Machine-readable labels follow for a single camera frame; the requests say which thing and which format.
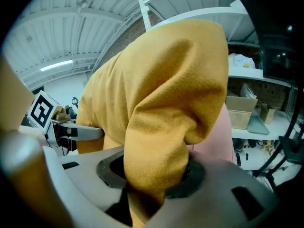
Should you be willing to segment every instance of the warehouse ceiling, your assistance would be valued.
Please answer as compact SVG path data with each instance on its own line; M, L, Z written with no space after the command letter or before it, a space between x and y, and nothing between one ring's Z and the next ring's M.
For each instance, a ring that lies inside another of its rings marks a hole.
M92 72L108 48L140 17L138 0L33 0L1 50L23 82L35 89L62 77Z

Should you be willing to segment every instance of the ceiling beam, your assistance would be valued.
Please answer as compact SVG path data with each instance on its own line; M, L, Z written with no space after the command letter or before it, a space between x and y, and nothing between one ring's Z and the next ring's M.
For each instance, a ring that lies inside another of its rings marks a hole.
M38 81L41 81L41 80L45 80L45 79L47 79L47 78L49 78L49 77L53 77L53 76L55 76L55 75L57 75L57 74L62 74L62 73L66 73L66 72L68 72L68 71L76 71L76 70L78 70L78 69L83 69L83 68L85 68L85 69L91 69L91 67L94 65L94 62L93 63L82 63L82 64L76 64L75 66L74 66L74 68L71 68L71 67L69 67L69 68L62 68L61 70L57 70L57 71L54 71L54 70L48 70L48 71L50 71L48 74L43 74L42 72L41 72L41 75L39 76L39 77L37 77L37 74L35 74L35 75L33 75L33 77L31 77L31 78L28 78L27 80L23 80L23 82L26 84L26 85L31 85L31 84L34 84L34 83L36 83L36 82L38 82Z
M63 71L60 71L60 72L55 72L55 73L49 74L45 77L42 77L42 78L39 78L39 79L36 79L36 80L32 80L30 82L25 82L25 85L31 86L31 85L34 85L34 84L39 83L39 82L45 83L46 81L48 81L51 78L54 78L54 77L57 78L57 76L66 76L67 74L68 75L73 75L74 73L77 73L77 71L86 71L86 70L89 70L89 69L85 66L77 67L74 70L70 68L70 69L67 69L67 70L63 70Z
M58 16L63 16L63 17L76 16L78 10L79 8L57 8L57 9L49 9L49 10L36 12L27 15L22 19L17 20L16 23L13 25L12 29L19 29L23 26L26 26L29 23L32 23L36 19L55 18L55 17L58 18ZM124 21L123 16L98 9L81 8L80 14L84 17L94 17L94 18L101 17L103 19L112 20L117 23L122 23Z
M71 72L71 73L66 73L66 74L60 74L58 75L58 77L51 77L50 79L46 79L44 81L39 81L37 83L33 83L32 85L29 85L28 88L32 91L32 90L35 90L47 83L50 83L52 81L55 81L55 80L58 80L58 79L61 79L61 78L64 78L64 77L69 77L69 76L73 76L73 75L79 75L79 74L84 74L84 73L88 73L88 72L91 72L91 70L89 69L85 69L85 70L81 70L81 71L78 71L78 72Z
M23 71L22 73L18 73L18 77L20 77L22 80L26 80L28 77L33 75L36 72L39 72L41 68L47 67L49 65L55 64L55 63L60 63L68 60L86 60L86 59L96 59L98 58L100 53L86 53L86 54L77 54L77 55L69 55L66 57L59 57L53 60L49 60L47 62L38 64L34 66L33 68L30 68L27 71Z

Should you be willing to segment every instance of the pink fabric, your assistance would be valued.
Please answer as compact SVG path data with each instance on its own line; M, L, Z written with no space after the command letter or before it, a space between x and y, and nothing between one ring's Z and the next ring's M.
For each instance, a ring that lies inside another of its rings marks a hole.
M187 147L204 155L236 163L232 144L231 122L225 104L208 137L201 143L187 145Z

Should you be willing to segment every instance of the shelving unit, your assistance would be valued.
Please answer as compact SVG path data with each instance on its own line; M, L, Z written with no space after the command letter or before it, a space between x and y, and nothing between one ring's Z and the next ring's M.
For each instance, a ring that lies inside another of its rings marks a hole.
M244 7L233 3L235 0L138 1L146 31L181 19L207 19L222 25L228 44L259 48L257 34L252 21ZM152 26L148 15L149 11L158 16L161 22ZM229 77L259 80L291 87L290 83L263 77L263 70L255 68L229 67ZM276 111L272 123L266 125L270 134L256 134L250 133L247 130L232 129L232 137L254 140L278 140L279 136L283 136L286 133L288 126L289 121L286 114ZM291 137L294 136L295 129L297 132L300 131L298 125L296 125L291 133ZM283 156L284 154L280 153L269 168L278 164ZM261 147L247 148L240 153L241 168L244 170L257 170L269 157L270 154L262 151ZM290 163L285 162L282 167L290 165Z
M265 125L270 134L257 134L257 133L250 133L247 130L242 129L232 129L232 137L233 138L240 138L240 139L256 139L256 140L278 140L279 136L284 136L289 126L289 121L286 117L284 112L275 111L274 118L271 124ZM297 131L300 131L298 125L294 127ZM295 134L295 130L293 129L291 133L291 137Z
M138 0L146 31L181 19L207 19L223 26L231 44L258 47L257 35L247 11L235 0ZM161 20L152 26L148 12Z

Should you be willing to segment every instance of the white metal shelf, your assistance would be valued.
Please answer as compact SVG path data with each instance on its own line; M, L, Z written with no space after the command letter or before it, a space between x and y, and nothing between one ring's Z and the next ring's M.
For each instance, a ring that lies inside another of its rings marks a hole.
M223 26L229 44L258 47L252 21L244 8L233 5L235 0L139 0L146 31L181 19L207 19ZM148 12L161 22L151 26Z
M239 139L256 139L256 140L278 140L279 136L284 136L287 128L289 126L289 121L284 112L275 111L274 118L271 124L265 125L270 133L268 135L265 134L257 134L250 133L247 130L242 129L232 129L232 137ZM298 125L294 126L297 131L300 131ZM295 130L292 130L290 137L292 138L295 134Z
M290 83L280 81L277 79L263 77L263 70L256 69L256 68L245 68L245 67L236 67L236 66L231 67L230 66L229 67L229 77L261 80L261 81L265 81L265 82L274 83L277 85L291 87Z

